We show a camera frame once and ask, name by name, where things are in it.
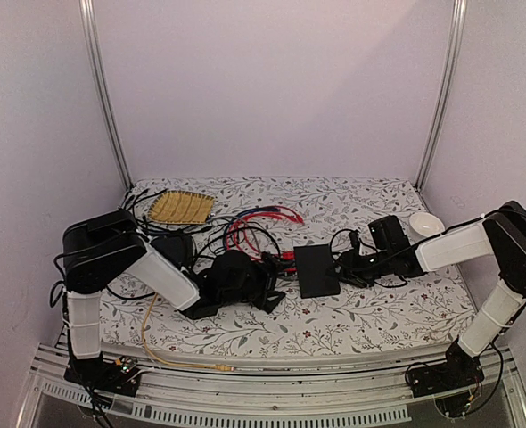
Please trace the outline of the black network switch box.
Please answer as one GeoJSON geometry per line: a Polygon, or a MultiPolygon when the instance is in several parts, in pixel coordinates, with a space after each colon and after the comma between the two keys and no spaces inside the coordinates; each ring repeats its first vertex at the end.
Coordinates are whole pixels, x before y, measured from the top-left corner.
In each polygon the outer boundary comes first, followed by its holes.
{"type": "Polygon", "coordinates": [[[338,278],[332,273],[332,254],[327,244],[294,248],[295,267],[302,299],[335,296],[341,292],[338,278]]]}

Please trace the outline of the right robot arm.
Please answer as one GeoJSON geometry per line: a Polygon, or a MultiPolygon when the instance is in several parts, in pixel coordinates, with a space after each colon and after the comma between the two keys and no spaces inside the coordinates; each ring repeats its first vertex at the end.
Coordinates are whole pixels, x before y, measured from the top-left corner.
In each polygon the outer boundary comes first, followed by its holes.
{"type": "Polygon", "coordinates": [[[526,307],[526,209],[517,201],[477,218],[411,243],[394,215],[368,226],[374,251],[363,254],[355,232],[352,248],[335,257],[329,274],[346,284],[370,287],[384,276],[404,280],[429,275],[450,266],[463,269],[462,278],[481,293],[481,305],[471,323],[451,342],[444,362],[414,368],[407,375],[413,388],[456,389],[483,379],[480,356],[507,332],[526,307]]]}

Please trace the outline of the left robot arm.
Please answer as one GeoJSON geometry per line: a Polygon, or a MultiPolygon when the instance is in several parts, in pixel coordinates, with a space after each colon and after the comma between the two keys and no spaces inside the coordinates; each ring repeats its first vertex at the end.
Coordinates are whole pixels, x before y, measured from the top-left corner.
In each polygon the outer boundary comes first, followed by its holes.
{"type": "Polygon", "coordinates": [[[196,273],[193,239],[180,231],[148,235],[127,210],[116,210],[68,227],[56,256],[65,288],[64,319],[75,370],[92,387],[110,380],[101,361],[100,300],[118,277],[130,275],[192,320],[214,317],[235,303],[266,313],[284,293],[275,288],[279,259],[265,252],[260,261],[228,250],[196,273]]]}

